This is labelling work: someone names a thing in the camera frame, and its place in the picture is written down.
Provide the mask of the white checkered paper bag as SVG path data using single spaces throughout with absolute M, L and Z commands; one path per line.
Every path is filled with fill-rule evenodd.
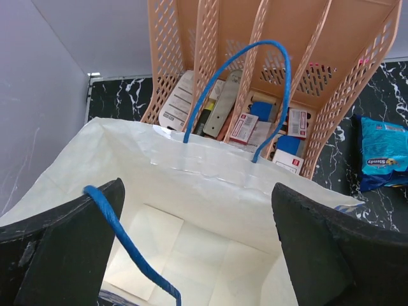
M 98 297 L 119 305 L 296 305 L 273 219 L 276 183 L 335 210 L 358 204 L 223 142 L 95 118 L 1 227 L 88 195 L 115 233 Z

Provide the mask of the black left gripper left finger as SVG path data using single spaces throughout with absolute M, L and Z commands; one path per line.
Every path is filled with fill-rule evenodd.
M 88 195 L 1 227 L 1 305 L 96 305 L 115 233 Z

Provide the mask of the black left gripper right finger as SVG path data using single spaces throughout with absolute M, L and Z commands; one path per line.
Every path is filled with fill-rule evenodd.
M 407 234 L 278 183 L 272 210 L 299 305 L 407 305 Z

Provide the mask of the blue Slendy snack bag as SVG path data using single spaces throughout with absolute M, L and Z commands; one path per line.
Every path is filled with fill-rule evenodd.
M 407 128 L 356 117 L 361 156 L 360 191 L 407 186 Z

